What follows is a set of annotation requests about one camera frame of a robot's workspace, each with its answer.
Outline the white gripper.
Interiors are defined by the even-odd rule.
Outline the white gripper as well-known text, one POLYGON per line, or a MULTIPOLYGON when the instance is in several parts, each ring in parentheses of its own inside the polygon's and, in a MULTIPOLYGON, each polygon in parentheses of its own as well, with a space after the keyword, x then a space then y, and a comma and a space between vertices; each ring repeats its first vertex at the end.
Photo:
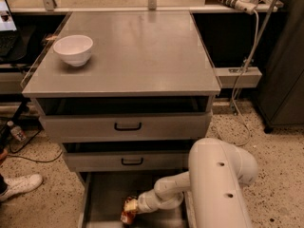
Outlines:
POLYGON ((153 213, 160 209, 161 200, 154 190, 146 191, 138 196, 138 199, 127 199, 123 210, 126 213, 137 212, 139 214, 153 213))

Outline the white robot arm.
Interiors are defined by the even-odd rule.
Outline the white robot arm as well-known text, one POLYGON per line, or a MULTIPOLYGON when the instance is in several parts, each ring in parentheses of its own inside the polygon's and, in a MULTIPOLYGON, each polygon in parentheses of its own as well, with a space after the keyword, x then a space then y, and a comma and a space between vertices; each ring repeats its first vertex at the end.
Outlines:
POLYGON ((257 174, 257 161, 248 151, 218 139, 200 139, 190 149, 188 170, 126 199, 121 221, 129 225, 138 214, 175 209, 188 198, 196 228, 253 228, 242 188, 255 182, 257 174))

